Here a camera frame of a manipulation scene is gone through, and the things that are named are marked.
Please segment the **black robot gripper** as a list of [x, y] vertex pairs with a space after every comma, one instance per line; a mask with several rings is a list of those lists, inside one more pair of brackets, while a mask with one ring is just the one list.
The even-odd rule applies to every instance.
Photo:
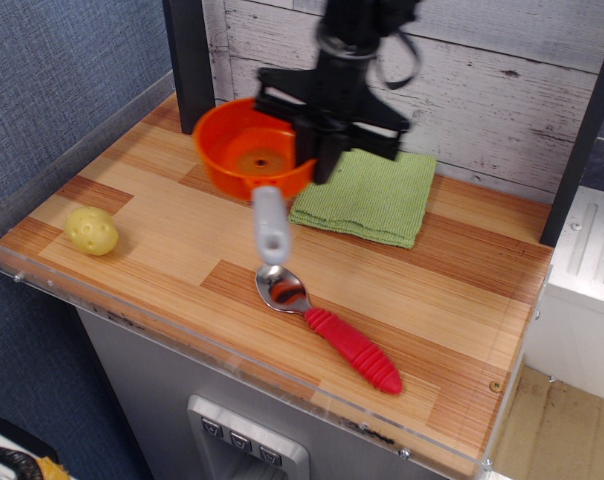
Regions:
[[313, 181], [328, 182], [352, 148], [393, 160], [409, 121], [377, 98], [366, 81], [372, 57], [320, 51], [311, 70], [262, 67], [255, 109], [288, 122], [295, 132], [295, 165], [316, 157]]

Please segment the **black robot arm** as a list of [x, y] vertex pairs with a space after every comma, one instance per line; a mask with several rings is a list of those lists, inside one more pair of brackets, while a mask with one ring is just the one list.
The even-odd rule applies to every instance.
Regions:
[[311, 70], [261, 68], [256, 110], [291, 124], [295, 163], [314, 161], [313, 181], [326, 183], [343, 153], [356, 148], [393, 160], [410, 122], [367, 84], [382, 39], [415, 20], [414, 1], [329, 1], [316, 28]]

